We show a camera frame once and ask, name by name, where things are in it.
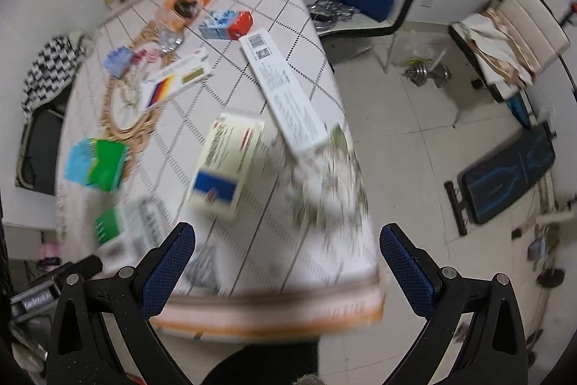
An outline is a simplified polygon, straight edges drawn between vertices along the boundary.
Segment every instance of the white wall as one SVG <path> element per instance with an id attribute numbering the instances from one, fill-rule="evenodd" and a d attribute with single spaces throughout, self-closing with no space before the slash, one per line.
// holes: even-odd
<path id="1" fill-rule="evenodd" d="M 42 232 L 36 229 L 4 225 L 6 249 L 10 260 L 37 260 L 42 244 Z"/>
<path id="2" fill-rule="evenodd" d="M 6 223 L 56 226 L 54 197 L 14 186 L 26 71 L 54 34 L 92 29 L 107 12 L 101 0 L 0 0 L 0 190 Z"/>
<path id="3" fill-rule="evenodd" d="M 566 31 L 573 46 L 563 57 L 577 79 L 577 29 L 569 26 Z M 559 61 L 539 77 L 529 89 L 529 97 L 533 107 L 548 116 L 552 130 L 558 134 L 553 141 L 556 160 L 551 173 L 556 199 L 564 204 L 577 196 L 577 102 Z"/>

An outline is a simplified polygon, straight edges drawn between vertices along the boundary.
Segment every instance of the weight bench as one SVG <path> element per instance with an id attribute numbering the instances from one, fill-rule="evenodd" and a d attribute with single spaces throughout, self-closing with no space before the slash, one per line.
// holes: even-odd
<path id="1" fill-rule="evenodd" d="M 523 134 L 505 149 L 475 164 L 458 177 L 462 199 L 452 181 L 444 184 L 455 215 L 459 235 L 467 235 L 463 210 L 469 220 L 483 225 L 527 193 L 555 161 L 552 138 L 547 123 Z"/>

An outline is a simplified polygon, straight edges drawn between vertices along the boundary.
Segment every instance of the checkered cloth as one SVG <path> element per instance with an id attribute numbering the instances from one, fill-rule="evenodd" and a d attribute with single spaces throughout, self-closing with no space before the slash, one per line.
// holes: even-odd
<path id="1" fill-rule="evenodd" d="M 22 110 L 25 123 L 34 110 L 52 101 L 72 82 L 85 56 L 80 42 L 74 47 L 68 36 L 54 37 L 44 45 L 24 80 Z"/>

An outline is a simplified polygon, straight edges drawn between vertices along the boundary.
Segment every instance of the tiled floor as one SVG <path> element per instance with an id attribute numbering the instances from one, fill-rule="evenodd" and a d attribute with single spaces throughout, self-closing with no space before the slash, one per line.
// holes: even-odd
<path id="1" fill-rule="evenodd" d="M 420 35 L 430 40 L 430 34 Z M 381 62 L 398 54 L 399 45 L 392 48 L 391 41 L 379 38 L 375 42 L 374 53 Z M 512 241 L 511 230 L 526 220 L 538 204 L 538 195 L 531 191 L 482 227 L 469 224 L 469 235 L 461 238 L 442 186 L 520 126 L 506 105 L 494 103 L 487 92 L 472 89 L 475 72 L 457 48 L 449 46 L 443 62 L 453 78 L 442 90 L 430 81 L 416 87 L 394 64 L 385 73 L 373 53 L 335 67 L 373 223 L 376 229 L 398 223 L 415 246 L 425 248 L 440 266 L 455 267 L 463 276 L 491 279 L 497 272 L 507 274 L 529 335 L 541 296 L 533 264 L 526 260 L 533 233 Z M 453 127 L 459 110 L 461 118 Z M 391 281 L 382 322 L 365 331 L 322 338 L 322 378 L 328 385 L 383 383 L 423 324 Z M 453 341 L 432 383 L 448 374 L 459 348 Z"/>

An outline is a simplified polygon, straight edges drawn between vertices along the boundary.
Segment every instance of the barcode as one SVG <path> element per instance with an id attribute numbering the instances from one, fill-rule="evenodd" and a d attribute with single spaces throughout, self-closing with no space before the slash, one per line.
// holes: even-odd
<path id="1" fill-rule="evenodd" d="M 270 56 L 270 50 L 268 48 L 259 49 L 258 51 L 255 51 L 255 54 L 257 58 L 264 59 L 267 56 Z"/>
<path id="2" fill-rule="evenodd" d="M 253 48 L 258 48 L 261 47 L 263 44 L 265 44 L 265 41 L 263 40 L 261 35 L 253 35 L 252 37 L 249 38 L 249 42 L 250 46 Z"/>

